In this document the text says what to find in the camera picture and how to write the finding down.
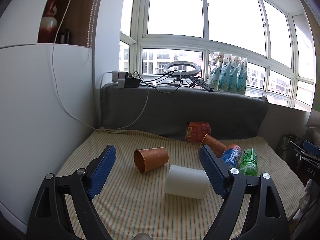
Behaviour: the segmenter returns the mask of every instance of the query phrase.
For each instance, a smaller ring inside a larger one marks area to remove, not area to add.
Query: orange paper cup
[[[169,161],[168,152],[165,148],[152,148],[145,150],[135,150],[133,154],[134,164],[138,171],[144,174],[158,168]]]
[[[219,142],[217,139],[213,138],[209,134],[206,134],[201,142],[202,145],[208,145],[213,153],[218,157],[221,158],[224,150],[227,148],[222,142]]]

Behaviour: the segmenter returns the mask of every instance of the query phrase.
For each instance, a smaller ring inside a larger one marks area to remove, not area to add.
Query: red and white vase
[[[39,43],[53,43],[57,33],[58,23],[54,17],[57,13],[57,4],[62,0],[48,0],[39,29]]]

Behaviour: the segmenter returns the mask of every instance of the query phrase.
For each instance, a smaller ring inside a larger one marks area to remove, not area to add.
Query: screw
[[[239,170],[236,169],[236,168],[232,168],[230,171],[231,171],[232,174],[238,174],[239,173]]]
[[[265,178],[265,179],[270,179],[270,175],[269,173],[263,173],[262,176]]]
[[[80,169],[77,170],[77,174],[78,175],[82,175],[84,173],[85,173],[85,169],[83,169],[83,168],[80,168]]]
[[[53,178],[53,174],[52,173],[49,173],[45,176],[46,179],[52,179]]]

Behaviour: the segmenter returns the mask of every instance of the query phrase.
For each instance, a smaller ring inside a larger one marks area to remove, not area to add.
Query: gray sofa back
[[[160,87],[170,92],[174,87]],[[117,83],[101,90],[102,126],[116,129],[132,123],[141,113],[147,88],[119,89]],[[252,98],[233,93],[182,88],[170,94],[149,88],[149,99],[141,117],[126,129],[141,130],[184,140],[188,122],[208,122],[217,139],[257,136],[268,110],[266,97]]]

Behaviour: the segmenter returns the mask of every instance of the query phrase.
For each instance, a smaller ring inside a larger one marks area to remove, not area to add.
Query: green tea bottle
[[[248,149],[243,152],[239,170],[245,175],[258,175],[258,157],[255,149]]]

